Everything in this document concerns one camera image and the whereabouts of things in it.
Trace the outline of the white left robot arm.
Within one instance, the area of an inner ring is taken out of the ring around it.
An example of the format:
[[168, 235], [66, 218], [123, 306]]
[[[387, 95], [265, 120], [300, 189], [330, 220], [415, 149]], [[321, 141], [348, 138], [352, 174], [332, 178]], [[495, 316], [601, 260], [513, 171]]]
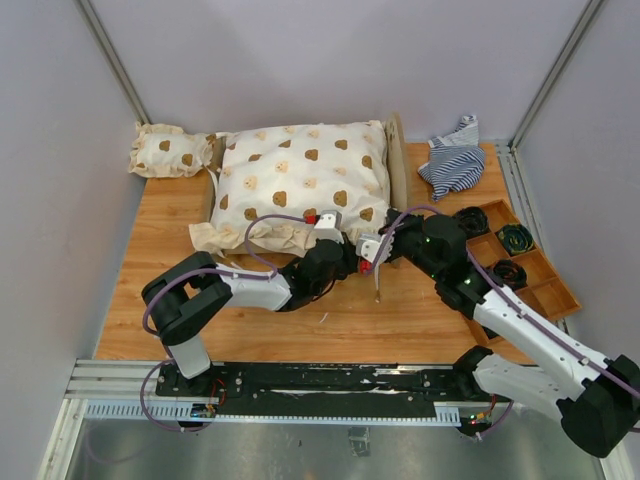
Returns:
[[357, 271], [356, 248], [347, 240], [318, 240], [303, 257], [271, 272], [227, 267], [199, 251], [142, 289], [143, 326], [160, 339], [177, 367], [181, 386], [200, 396], [214, 383], [200, 332], [221, 310], [295, 311]]

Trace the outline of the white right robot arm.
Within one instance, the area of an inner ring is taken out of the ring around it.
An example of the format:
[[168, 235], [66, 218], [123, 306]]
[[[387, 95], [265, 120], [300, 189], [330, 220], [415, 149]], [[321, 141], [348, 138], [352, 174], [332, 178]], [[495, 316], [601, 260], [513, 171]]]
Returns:
[[639, 430], [639, 367], [589, 348], [529, 307], [469, 253], [466, 234], [448, 215], [389, 209], [373, 262], [397, 257], [429, 276], [449, 308], [497, 333], [536, 364], [513, 364], [485, 347], [458, 361], [455, 392], [474, 400], [486, 392], [506, 397], [557, 421], [586, 453], [607, 457]]

